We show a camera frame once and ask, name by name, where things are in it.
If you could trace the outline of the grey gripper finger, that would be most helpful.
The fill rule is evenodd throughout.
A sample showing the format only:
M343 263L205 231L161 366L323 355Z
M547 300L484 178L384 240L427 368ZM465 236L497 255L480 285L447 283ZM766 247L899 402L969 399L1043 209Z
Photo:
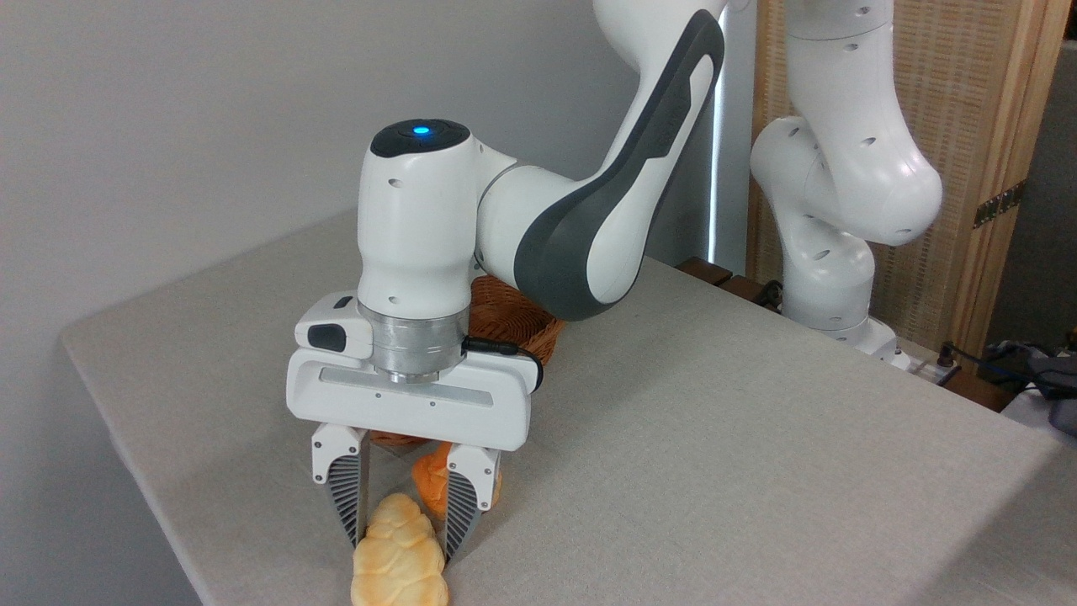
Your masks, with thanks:
M454 443L448 453L447 510L443 521L445 560L457 556L495 502L499 451Z
M326 487L353 547L364 537L369 494L369 431L321 423L311 438L312 478Z

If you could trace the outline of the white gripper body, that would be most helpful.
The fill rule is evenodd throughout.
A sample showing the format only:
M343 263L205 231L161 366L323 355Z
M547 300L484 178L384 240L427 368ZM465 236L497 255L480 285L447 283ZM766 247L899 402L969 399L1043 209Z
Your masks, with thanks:
M516 451L528 436L533 361L468 353L438 380L397 384L366 360L299 348L286 406L299 419Z

